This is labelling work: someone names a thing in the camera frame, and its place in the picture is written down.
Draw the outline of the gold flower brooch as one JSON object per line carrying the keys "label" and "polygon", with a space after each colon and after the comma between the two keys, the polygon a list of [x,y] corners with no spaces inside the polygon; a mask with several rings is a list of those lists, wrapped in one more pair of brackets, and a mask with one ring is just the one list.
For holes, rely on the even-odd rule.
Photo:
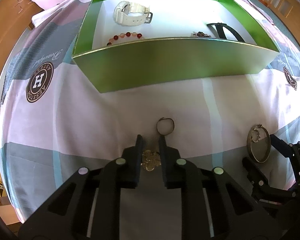
{"label": "gold flower brooch", "polygon": [[145,150],[142,153],[141,166],[148,172],[153,171],[156,167],[161,165],[160,155],[158,152]]}

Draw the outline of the sparkly rhinestone hoop earring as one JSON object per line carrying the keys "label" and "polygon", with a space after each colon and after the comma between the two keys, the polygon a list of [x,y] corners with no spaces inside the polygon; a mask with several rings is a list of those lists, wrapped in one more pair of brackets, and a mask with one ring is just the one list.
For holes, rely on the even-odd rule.
{"label": "sparkly rhinestone hoop earring", "polygon": [[251,130],[251,136],[250,139],[253,143],[258,143],[259,140],[261,139],[261,133],[259,128],[253,128]]}

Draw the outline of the green cardboard box tray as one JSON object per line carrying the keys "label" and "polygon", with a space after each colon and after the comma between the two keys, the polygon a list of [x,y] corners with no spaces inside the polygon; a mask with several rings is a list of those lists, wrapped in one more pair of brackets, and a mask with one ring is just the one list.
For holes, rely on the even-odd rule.
{"label": "green cardboard box tray", "polygon": [[[148,7],[151,23],[115,23],[114,9],[122,1]],[[72,51],[101,93],[257,74],[277,55],[265,27],[234,0],[92,0]]]}

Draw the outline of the white wrist watch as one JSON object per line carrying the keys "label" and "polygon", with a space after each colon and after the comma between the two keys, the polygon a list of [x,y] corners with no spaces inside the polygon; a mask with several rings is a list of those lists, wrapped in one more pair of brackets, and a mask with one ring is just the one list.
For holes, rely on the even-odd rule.
{"label": "white wrist watch", "polygon": [[153,14],[148,7],[128,1],[120,2],[114,9],[115,23],[122,26],[136,27],[142,24],[150,24]]}

